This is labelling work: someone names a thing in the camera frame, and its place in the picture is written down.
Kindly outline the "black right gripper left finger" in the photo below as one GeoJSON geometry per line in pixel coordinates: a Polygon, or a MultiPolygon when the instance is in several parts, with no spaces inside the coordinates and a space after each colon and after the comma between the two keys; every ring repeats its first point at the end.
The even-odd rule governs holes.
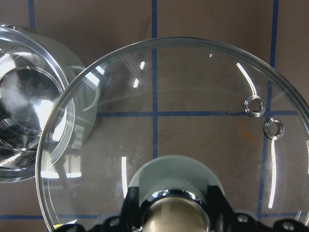
{"type": "Polygon", "coordinates": [[[89,232],[131,232],[139,213],[139,187],[129,187],[121,212],[92,227],[89,232]]]}

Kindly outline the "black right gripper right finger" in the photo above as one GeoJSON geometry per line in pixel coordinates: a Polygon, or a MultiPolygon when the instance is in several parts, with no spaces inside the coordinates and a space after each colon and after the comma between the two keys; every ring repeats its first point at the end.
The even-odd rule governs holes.
{"type": "Polygon", "coordinates": [[[208,186],[207,215],[212,232],[307,232],[309,228],[293,219],[281,219],[269,227],[249,214],[236,213],[218,186],[208,186]]]}

